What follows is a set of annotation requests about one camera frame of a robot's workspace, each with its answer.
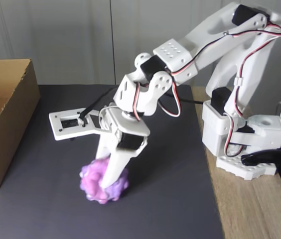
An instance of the pink fluffy object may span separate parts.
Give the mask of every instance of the pink fluffy object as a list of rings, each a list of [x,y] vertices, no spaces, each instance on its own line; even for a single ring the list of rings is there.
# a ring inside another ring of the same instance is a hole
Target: pink fluffy object
[[[80,172],[80,188],[86,193],[86,198],[90,201],[98,201],[105,204],[109,200],[117,201],[121,193],[128,187],[127,169],[124,169],[118,180],[106,189],[102,189],[100,184],[109,164],[109,158],[95,159],[89,165],[83,166]]]

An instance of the white plastic bracket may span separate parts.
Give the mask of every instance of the white plastic bracket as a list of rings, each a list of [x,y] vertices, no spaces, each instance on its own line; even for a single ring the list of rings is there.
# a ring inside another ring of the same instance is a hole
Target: white plastic bracket
[[[235,86],[242,86],[243,78],[242,77],[236,77],[234,81]]]
[[[241,163],[239,157],[230,158],[226,156],[217,157],[216,166],[238,177],[242,177],[245,180],[252,180],[262,175],[275,175],[277,170],[274,163],[260,163],[257,166],[245,166]]]

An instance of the wooden table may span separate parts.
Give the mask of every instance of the wooden table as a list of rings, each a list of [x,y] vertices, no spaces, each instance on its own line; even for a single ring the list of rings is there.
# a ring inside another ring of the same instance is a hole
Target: wooden table
[[[205,87],[193,87],[193,97],[208,100]],[[196,105],[203,131],[202,105]],[[251,181],[216,168],[216,157],[205,147],[209,172],[226,239],[281,239],[281,179],[261,176]]]

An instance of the white wall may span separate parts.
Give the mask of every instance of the white wall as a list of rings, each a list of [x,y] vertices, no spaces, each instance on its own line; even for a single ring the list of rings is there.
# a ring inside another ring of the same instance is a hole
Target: white wall
[[[134,58],[139,53],[151,52],[170,38],[182,38],[230,2],[0,0],[0,58],[32,58],[40,84],[113,84],[114,78],[119,83],[124,74],[134,70]],[[260,4],[281,13],[281,0],[241,3]],[[200,72],[194,84],[206,85],[212,69],[210,66]],[[275,44],[251,105],[257,114],[273,114],[278,101],[281,39]]]
[[[108,0],[0,0],[0,58],[32,58],[40,84],[114,84]]]

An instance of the dark gray table surface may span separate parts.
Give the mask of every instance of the dark gray table surface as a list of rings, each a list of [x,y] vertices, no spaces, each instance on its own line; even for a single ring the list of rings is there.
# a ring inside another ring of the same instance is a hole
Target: dark gray table surface
[[[117,202],[85,199],[79,172],[98,135],[55,141],[48,113],[83,108],[110,86],[40,86],[41,100],[0,188],[0,239],[223,238],[194,104],[179,118],[145,118],[151,135],[128,164],[130,187]],[[190,87],[179,95],[192,99]],[[108,104],[112,92],[99,107]],[[176,110],[173,99],[163,103]]]

